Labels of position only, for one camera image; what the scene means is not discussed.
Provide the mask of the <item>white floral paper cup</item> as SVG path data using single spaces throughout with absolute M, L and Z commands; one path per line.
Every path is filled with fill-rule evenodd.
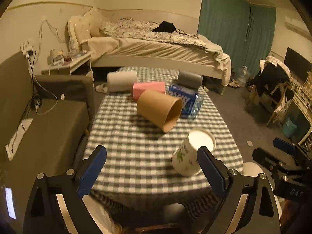
M 172 155 L 171 162 L 175 171 L 186 177 L 197 175 L 200 172 L 197 151 L 202 146 L 212 152 L 216 146 L 215 137 L 207 129 L 192 129 Z

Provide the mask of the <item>white cylinder cup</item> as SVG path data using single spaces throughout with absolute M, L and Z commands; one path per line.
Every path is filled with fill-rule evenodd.
M 107 74 L 106 82 L 109 92 L 131 92 L 137 82 L 137 72 L 110 72 Z

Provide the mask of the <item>wooden chair with clothes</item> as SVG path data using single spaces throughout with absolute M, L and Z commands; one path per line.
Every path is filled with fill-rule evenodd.
M 290 69 L 279 59 L 267 56 L 259 61 L 260 71 L 250 81 L 247 106 L 263 104 L 271 113 L 267 126 L 285 115 L 287 103 L 294 97 Z

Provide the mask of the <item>brown paper cup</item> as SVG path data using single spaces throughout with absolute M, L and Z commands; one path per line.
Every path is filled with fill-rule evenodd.
M 154 90 L 144 91 L 137 100 L 137 113 L 160 128 L 169 132 L 176 124 L 183 108 L 183 101 Z

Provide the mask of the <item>clear bottle on nightstand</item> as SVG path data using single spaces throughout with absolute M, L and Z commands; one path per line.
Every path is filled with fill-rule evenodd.
M 74 56 L 76 54 L 75 41 L 72 38 L 69 41 L 69 52 L 71 56 Z

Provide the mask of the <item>checkered tablecloth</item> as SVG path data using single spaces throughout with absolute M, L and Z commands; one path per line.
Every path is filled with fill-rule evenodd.
M 98 145 L 107 149 L 106 163 L 91 195 L 114 213 L 128 208 L 148 211 L 174 203 L 182 204 L 193 219 L 214 211 L 219 199 L 205 175 L 181 176 L 171 163 L 188 132 L 204 128 L 216 139 L 214 157 L 227 168 L 243 170 L 243 158 L 212 100 L 205 96 L 196 118 L 179 119 L 168 133 L 138 116 L 136 109 L 129 93 L 104 95 L 84 152 L 88 157 Z

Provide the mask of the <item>large clear water jug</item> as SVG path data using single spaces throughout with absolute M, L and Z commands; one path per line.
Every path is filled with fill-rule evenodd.
M 249 79 L 249 71 L 248 67 L 242 66 L 239 69 L 238 76 L 237 76 L 238 85 L 242 88 L 245 87 L 247 80 Z

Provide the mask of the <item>green curtain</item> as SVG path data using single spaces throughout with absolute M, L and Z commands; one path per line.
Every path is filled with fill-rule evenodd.
M 271 50 L 276 9 L 252 5 L 246 0 L 202 0 L 198 33 L 222 47 L 234 72 L 243 66 L 251 76 Z

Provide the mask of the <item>black garment on bed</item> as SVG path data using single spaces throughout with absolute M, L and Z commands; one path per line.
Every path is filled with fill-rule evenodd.
M 176 28 L 172 23 L 167 21 L 163 21 L 159 24 L 158 27 L 154 28 L 152 32 L 166 32 L 166 33 L 173 33 L 175 32 Z

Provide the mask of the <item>black television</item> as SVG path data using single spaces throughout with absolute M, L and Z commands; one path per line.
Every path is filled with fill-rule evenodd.
M 291 48 L 287 48 L 284 64 L 290 69 L 301 83 L 304 83 L 311 72 L 311 63 L 301 54 Z

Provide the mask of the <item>pink box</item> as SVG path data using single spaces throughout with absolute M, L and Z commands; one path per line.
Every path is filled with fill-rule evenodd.
M 133 99 L 137 101 L 140 95 L 146 90 L 153 90 L 164 94 L 166 90 L 166 85 L 164 82 L 160 81 L 136 82 L 133 84 Z

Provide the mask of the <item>blue plastic water bottle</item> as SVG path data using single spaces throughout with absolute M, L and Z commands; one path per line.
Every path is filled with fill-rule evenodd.
M 169 86 L 168 95 L 180 98 L 183 102 L 182 118 L 195 119 L 203 104 L 205 96 L 196 90 L 172 84 Z

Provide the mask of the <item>bed with beige sheet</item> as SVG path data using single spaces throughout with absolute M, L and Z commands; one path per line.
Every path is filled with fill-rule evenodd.
M 132 38 L 106 36 L 99 32 L 110 21 L 98 9 L 83 16 L 72 16 L 67 23 L 68 34 L 80 51 L 90 51 L 95 68 L 145 66 L 193 72 L 219 80 L 216 88 L 223 95 L 230 81 L 231 60 L 222 47 L 197 34 L 207 49 Z

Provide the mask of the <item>grey sofa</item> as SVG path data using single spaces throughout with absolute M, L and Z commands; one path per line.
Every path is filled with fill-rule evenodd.
M 90 77 L 31 76 L 21 52 L 1 63 L 1 225 L 22 232 L 36 176 L 73 166 L 94 114 Z

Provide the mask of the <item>white nightstand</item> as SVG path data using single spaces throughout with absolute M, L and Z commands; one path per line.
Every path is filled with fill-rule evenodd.
M 94 81 L 93 70 L 91 66 L 91 54 L 88 51 L 83 55 L 72 59 L 70 62 L 64 62 L 61 65 L 51 66 L 41 71 L 42 75 L 85 75 Z

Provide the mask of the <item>patterned quilt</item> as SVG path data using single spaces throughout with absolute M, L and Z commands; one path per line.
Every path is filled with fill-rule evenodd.
M 207 49 L 206 43 L 200 40 L 197 34 L 190 34 L 178 28 L 173 33 L 152 32 L 159 24 L 151 21 L 122 18 L 117 22 L 103 22 L 99 32 L 106 36 L 191 45 L 200 49 Z

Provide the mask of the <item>wall power strip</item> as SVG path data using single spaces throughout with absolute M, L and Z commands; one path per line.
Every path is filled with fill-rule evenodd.
M 34 51 L 34 38 L 28 38 L 24 42 L 20 43 L 19 46 L 23 55 L 26 56 L 29 52 Z

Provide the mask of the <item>grey cylinder cup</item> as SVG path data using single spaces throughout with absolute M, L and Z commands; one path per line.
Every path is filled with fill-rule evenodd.
M 202 82 L 203 82 L 202 75 L 188 71 L 179 71 L 177 79 L 178 85 L 198 90 L 201 87 Z

